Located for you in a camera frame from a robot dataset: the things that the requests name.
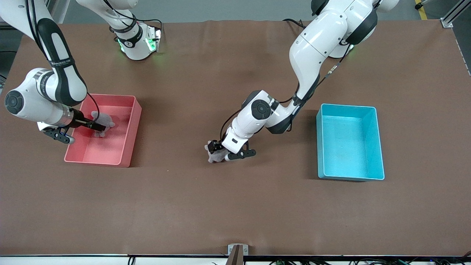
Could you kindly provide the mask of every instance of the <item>table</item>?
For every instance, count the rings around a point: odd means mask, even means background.
[[[135,95],[130,168],[68,164],[66,145],[0,108],[0,254],[462,255],[471,245],[471,79],[439,21],[380,21],[257,156],[203,149],[247,95],[292,96],[287,22],[165,25],[162,53],[131,61],[107,25],[61,25],[91,93]],[[336,60],[328,59],[321,75]],[[23,39],[6,90],[48,67]],[[386,179],[317,177],[321,103],[375,106]]]

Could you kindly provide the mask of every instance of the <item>blue bin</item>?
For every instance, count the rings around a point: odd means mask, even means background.
[[[322,104],[316,122],[320,178],[384,179],[376,108]]]

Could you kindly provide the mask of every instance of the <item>wire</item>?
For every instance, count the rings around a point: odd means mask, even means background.
[[[290,128],[286,130],[288,133],[293,129],[293,115],[290,115]]]
[[[280,103],[286,103],[286,102],[288,102],[288,101],[290,101],[290,100],[292,100],[292,99],[293,99],[293,97],[290,97],[289,99],[287,99],[287,100],[285,100],[285,101],[280,101]]]
[[[95,99],[90,95],[90,93],[87,92],[87,95],[91,98],[91,100],[93,100],[93,103],[95,103],[95,106],[97,107],[97,117],[95,119],[93,119],[93,122],[97,121],[98,118],[100,117],[100,108],[98,107],[98,104],[97,102],[95,101]]]
[[[136,262],[136,257],[129,257],[128,259],[128,265],[134,265],[134,263]]]
[[[234,114],[231,115],[231,117],[229,117],[229,119],[227,119],[224,124],[222,125],[221,127],[221,131],[219,132],[219,138],[220,138],[220,141],[222,141],[222,131],[224,130],[224,126],[226,126],[226,124],[230,121],[230,119],[232,119],[232,117],[234,117],[237,113],[239,113],[242,109],[234,112]]]
[[[30,1],[31,1],[31,10],[29,9],[29,3],[28,3]],[[44,56],[46,56],[46,52],[44,51],[44,48],[41,45],[41,41],[39,40],[38,22],[36,21],[36,7],[34,5],[34,0],[25,0],[25,2],[26,2],[27,10],[28,10],[28,22],[30,23],[30,29],[34,37],[34,41],[36,42],[36,45],[38,45],[39,49],[44,54]]]
[[[466,252],[466,254],[464,254],[462,257],[459,257],[459,258],[465,258],[468,256],[471,256],[471,251]]]
[[[137,20],[137,21],[141,21],[141,22],[147,22],[147,21],[157,21],[160,23],[160,29],[163,30],[163,22],[160,20],[160,19],[137,19],[135,17],[129,17],[127,15],[124,15],[122,13],[120,13],[118,10],[114,9],[114,7],[111,6],[111,4],[108,2],[108,0],[103,0],[103,2],[105,2],[105,4],[107,6],[109,6],[114,12],[118,13],[119,15],[125,17],[125,18],[129,18],[129,19],[132,19],[132,20]]]
[[[341,63],[341,62],[345,59],[345,57],[347,56],[347,53],[348,53],[349,50],[350,50],[350,47],[351,47],[351,45],[349,44],[348,47],[347,47],[347,50],[346,50],[345,53],[343,54],[342,59],[340,59],[339,63]]]
[[[257,132],[255,132],[254,134],[258,134],[261,130],[263,129],[263,127],[261,127]]]
[[[296,25],[300,26],[301,28],[306,28],[305,25],[302,24],[302,21],[300,20],[300,22],[294,20],[294,19],[291,19],[291,18],[286,18],[286,19],[283,19],[282,21],[289,21],[289,22],[293,22],[295,23]]]

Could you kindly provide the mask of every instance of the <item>pink bin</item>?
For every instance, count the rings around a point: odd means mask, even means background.
[[[138,132],[142,108],[134,96],[92,94],[101,113],[111,116],[116,124],[104,138],[95,137],[94,131],[85,127],[75,128],[75,143],[67,147],[64,161],[90,166],[129,167],[134,141]],[[93,119],[91,112],[97,107],[90,97],[82,102],[80,111]]]

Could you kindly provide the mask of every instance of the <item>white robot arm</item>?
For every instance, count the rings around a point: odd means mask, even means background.
[[[374,31],[378,17],[376,9],[392,9],[398,0],[312,0],[313,15],[317,17],[301,32],[290,48],[291,66],[299,80],[299,87],[289,105],[280,102],[263,90],[252,92],[243,102],[240,113],[232,121],[220,141],[208,143],[210,161],[218,155],[226,161],[251,157],[255,150],[248,148],[248,140],[263,127],[273,134],[290,129],[293,119],[308,101],[319,83],[319,70],[324,60],[342,41],[359,44]]]
[[[78,0],[99,14],[113,28],[122,51],[133,60],[141,60],[157,50],[160,30],[138,23],[127,9],[137,0]],[[104,131],[79,110],[72,108],[87,96],[87,86],[80,76],[67,42],[52,20],[44,0],[0,0],[0,16],[14,28],[32,38],[44,53],[51,70],[36,68],[5,97],[7,110],[37,122],[40,131],[63,143],[73,143],[68,128],[85,126]]]
[[[63,143],[73,139],[61,133],[69,127],[86,126],[103,131],[105,126],[86,119],[71,108],[87,96],[87,86],[78,73],[65,38],[52,20],[43,0],[0,0],[0,16],[37,43],[51,70],[36,68],[5,97],[7,110],[38,123],[39,130]]]
[[[142,60],[157,51],[161,29],[139,22],[129,11],[138,0],[76,0],[92,10],[109,25],[129,59]]]

